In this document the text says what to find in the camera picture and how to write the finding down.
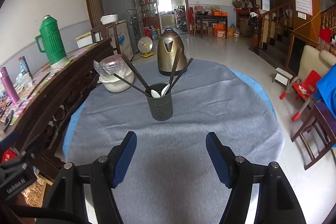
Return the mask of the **beige sofa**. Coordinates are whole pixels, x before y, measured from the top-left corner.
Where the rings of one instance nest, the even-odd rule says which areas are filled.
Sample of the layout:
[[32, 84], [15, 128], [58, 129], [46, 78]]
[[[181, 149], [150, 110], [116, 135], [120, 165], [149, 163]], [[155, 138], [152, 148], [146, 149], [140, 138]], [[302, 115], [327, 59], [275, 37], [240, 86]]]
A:
[[311, 46], [304, 46], [301, 56], [298, 76], [305, 80], [311, 71], [316, 71], [323, 77], [330, 68], [335, 64], [336, 57], [326, 51], [319, 51]]

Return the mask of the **dark grey utensil holder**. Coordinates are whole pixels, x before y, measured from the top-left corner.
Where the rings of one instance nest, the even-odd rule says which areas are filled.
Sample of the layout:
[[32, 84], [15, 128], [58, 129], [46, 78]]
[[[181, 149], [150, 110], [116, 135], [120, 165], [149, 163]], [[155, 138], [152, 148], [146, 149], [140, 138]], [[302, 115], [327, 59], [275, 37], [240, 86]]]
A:
[[173, 101], [171, 92], [166, 93], [165, 96], [154, 98], [151, 92], [145, 91], [147, 101], [152, 117], [157, 121], [166, 121], [173, 115]]

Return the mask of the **purple bottle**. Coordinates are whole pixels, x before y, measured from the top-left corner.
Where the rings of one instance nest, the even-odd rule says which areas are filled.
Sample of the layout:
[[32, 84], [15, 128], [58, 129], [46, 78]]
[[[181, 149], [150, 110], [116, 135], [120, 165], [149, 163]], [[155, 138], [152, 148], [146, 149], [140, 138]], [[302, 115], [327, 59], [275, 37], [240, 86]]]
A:
[[15, 91], [15, 88], [13, 86], [13, 83], [11, 82], [6, 67], [1, 67], [1, 81], [5, 88], [5, 91], [7, 92], [7, 96], [10, 98], [13, 104], [17, 105], [19, 103], [20, 98], [17, 92]]

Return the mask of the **green thermos jug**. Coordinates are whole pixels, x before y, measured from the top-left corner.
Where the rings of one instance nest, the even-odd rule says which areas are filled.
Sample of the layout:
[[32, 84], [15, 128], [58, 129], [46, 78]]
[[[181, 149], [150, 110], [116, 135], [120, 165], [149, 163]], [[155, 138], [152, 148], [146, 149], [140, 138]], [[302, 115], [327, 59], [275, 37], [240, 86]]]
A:
[[50, 15], [43, 18], [39, 35], [35, 37], [40, 53], [47, 55], [49, 64], [58, 67], [67, 62], [68, 57], [58, 28], [58, 22]]

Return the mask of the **wooden stair railing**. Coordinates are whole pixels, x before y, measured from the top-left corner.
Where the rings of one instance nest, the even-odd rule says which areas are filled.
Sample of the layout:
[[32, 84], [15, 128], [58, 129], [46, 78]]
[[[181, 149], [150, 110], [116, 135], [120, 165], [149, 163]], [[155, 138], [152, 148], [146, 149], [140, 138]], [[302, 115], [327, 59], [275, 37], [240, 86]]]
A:
[[294, 32], [294, 36], [306, 42], [310, 46], [317, 46], [318, 42], [298, 32], [310, 21], [294, 28], [294, 0], [275, 7], [267, 12], [255, 16], [256, 29], [253, 33], [250, 50], [267, 48], [270, 42], [278, 39], [284, 32]]

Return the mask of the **white plastic spoon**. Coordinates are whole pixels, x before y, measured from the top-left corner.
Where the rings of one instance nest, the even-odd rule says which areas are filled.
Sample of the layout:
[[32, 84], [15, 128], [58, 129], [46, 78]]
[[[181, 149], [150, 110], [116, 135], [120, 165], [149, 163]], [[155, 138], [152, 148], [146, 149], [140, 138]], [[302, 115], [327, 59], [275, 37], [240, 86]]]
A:
[[161, 97], [164, 97], [169, 90], [170, 84], [167, 84], [161, 91]]

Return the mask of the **white bowl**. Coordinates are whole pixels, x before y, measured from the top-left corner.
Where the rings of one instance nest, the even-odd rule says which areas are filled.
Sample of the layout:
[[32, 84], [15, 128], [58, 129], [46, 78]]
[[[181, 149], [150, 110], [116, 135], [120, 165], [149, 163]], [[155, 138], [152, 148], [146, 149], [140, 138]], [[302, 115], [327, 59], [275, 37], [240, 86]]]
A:
[[[132, 71], [128, 71], [126, 75], [122, 76], [122, 78], [132, 84], [134, 82], [134, 73]], [[98, 83], [103, 84], [106, 90], [111, 93], [120, 93], [130, 88], [129, 84], [123, 82], [115, 76], [100, 76], [98, 79]]]

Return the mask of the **brass electric kettle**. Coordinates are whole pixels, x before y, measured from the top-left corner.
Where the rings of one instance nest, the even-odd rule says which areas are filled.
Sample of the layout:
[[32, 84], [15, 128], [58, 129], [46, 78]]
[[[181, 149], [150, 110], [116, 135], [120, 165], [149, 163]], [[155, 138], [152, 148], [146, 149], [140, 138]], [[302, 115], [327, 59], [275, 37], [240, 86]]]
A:
[[174, 59], [178, 48], [182, 49], [179, 57], [175, 75], [185, 67], [187, 58], [185, 54], [185, 46], [179, 34], [172, 28], [167, 28], [160, 34], [157, 47], [157, 63], [158, 70], [164, 76], [170, 76], [173, 69]]

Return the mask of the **red child chair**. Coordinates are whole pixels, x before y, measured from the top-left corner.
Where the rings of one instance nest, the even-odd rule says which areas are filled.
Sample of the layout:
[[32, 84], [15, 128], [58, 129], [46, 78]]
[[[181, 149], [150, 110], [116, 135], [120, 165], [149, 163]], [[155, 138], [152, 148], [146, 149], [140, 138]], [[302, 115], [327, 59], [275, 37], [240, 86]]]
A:
[[293, 88], [296, 92], [296, 100], [304, 100], [303, 105], [299, 110], [292, 116], [291, 120], [297, 120], [302, 112], [306, 109], [308, 104], [314, 100], [314, 95], [317, 91], [317, 82], [321, 79], [321, 76], [315, 71], [312, 70], [307, 78], [302, 81], [298, 76], [294, 77], [291, 82], [286, 87], [285, 91], [279, 96], [280, 100], [283, 100], [288, 92]]

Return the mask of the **dark carved wooden sideboard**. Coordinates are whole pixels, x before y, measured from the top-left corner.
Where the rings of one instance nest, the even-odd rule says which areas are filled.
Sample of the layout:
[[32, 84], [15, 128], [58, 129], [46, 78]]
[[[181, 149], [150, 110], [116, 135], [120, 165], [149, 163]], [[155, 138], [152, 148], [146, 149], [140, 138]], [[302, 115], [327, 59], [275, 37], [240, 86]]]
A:
[[97, 85], [94, 61], [113, 55], [110, 42], [106, 39], [85, 47], [80, 55], [39, 85], [22, 106], [18, 119], [8, 128], [1, 124], [1, 152], [9, 148], [21, 152], [35, 137], [43, 135], [42, 151], [35, 166], [45, 178], [55, 180], [64, 165], [55, 152], [66, 134], [71, 115]]

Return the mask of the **grey table cloth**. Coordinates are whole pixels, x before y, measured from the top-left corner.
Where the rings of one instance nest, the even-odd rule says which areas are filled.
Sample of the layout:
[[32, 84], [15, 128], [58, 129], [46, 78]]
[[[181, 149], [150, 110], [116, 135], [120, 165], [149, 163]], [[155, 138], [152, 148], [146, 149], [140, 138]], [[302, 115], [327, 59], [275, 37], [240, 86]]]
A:
[[218, 223], [230, 196], [206, 150], [206, 135], [252, 163], [276, 161], [285, 138], [275, 113], [228, 67], [194, 60], [172, 88], [173, 115], [155, 120], [134, 88], [92, 90], [64, 138], [66, 160], [93, 162], [137, 135], [123, 182], [114, 190], [125, 223]]

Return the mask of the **black chopstick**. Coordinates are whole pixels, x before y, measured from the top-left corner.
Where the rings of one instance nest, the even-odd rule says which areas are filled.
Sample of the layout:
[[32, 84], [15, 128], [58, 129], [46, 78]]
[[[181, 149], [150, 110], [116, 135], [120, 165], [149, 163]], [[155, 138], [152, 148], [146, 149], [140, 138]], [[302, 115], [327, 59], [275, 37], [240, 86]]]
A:
[[173, 63], [173, 67], [172, 67], [172, 70], [171, 70], [171, 74], [170, 74], [170, 80], [169, 80], [169, 85], [170, 86], [169, 86], [169, 88], [167, 90], [168, 93], [171, 91], [171, 88], [172, 88], [172, 85], [173, 85], [173, 79], [174, 79], [174, 76], [175, 76], [175, 72], [176, 72], [176, 69], [177, 69], [177, 65], [178, 65], [178, 62], [179, 62], [179, 57], [181, 55], [181, 51], [182, 51], [182, 48], [178, 47], [177, 52], [175, 54], [174, 63]]
[[149, 85], [147, 84], [147, 82], [144, 80], [144, 78], [142, 77], [142, 75], [139, 73], [139, 71], [135, 68], [135, 66], [131, 63], [131, 61], [127, 58], [127, 56], [123, 53], [121, 55], [122, 59], [125, 61], [125, 63], [127, 64], [127, 66], [131, 69], [131, 71], [134, 73], [135, 77], [138, 78], [138, 80], [140, 81], [140, 83], [142, 83], [142, 85], [144, 86], [145, 90], [151, 94], [151, 90]]
[[187, 71], [187, 68], [190, 66], [190, 64], [193, 62], [194, 58], [190, 58], [185, 67], [181, 70], [179, 75], [176, 77], [176, 79], [173, 81], [173, 83], [168, 88], [168, 93], [171, 91], [171, 89], [174, 87], [174, 85], [177, 83], [177, 81], [182, 77], [182, 75]]
[[142, 94], [144, 94], [145, 96], [147, 96], [148, 98], [150, 97], [149, 94], [147, 94], [145, 91], [141, 90], [139, 87], [135, 86], [134, 84], [130, 83], [129, 81], [125, 80], [124, 78], [120, 77], [119, 75], [117, 75], [116, 73], [113, 74], [114, 77], [118, 78], [119, 80], [121, 80], [122, 82], [128, 84], [129, 86], [133, 87], [135, 90], [141, 92]]

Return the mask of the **dark wooden chair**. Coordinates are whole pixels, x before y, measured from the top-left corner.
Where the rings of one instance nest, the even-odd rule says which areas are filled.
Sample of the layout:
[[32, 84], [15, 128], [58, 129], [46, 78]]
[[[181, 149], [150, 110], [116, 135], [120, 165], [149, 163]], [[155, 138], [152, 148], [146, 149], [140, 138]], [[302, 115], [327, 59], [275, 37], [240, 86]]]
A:
[[[313, 153], [313, 149], [306, 139], [306, 135], [309, 133], [316, 133], [320, 143], [323, 144], [323, 148], [317, 152], [317, 155]], [[310, 162], [304, 165], [304, 170], [312, 167], [335, 146], [335, 117], [323, 102], [317, 102], [313, 105], [306, 120], [291, 137], [291, 141], [294, 142], [298, 138], [302, 141], [310, 158]]]

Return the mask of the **dark dining table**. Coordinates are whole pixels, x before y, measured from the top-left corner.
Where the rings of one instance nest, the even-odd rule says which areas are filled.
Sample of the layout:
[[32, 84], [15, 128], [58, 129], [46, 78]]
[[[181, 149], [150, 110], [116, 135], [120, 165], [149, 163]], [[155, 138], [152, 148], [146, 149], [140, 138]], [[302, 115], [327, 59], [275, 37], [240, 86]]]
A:
[[206, 24], [224, 24], [225, 38], [228, 37], [228, 13], [222, 11], [197, 11], [195, 14], [195, 24], [201, 25], [201, 38]]

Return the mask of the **clear plastic bag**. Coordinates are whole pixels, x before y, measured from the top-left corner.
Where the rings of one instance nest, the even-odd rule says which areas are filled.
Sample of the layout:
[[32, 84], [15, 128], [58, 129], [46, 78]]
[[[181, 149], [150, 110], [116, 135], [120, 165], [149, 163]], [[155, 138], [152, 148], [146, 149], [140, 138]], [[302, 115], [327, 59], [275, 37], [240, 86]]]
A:
[[108, 56], [100, 62], [94, 60], [93, 67], [103, 81], [116, 81], [114, 74], [125, 77], [131, 72], [121, 55]]

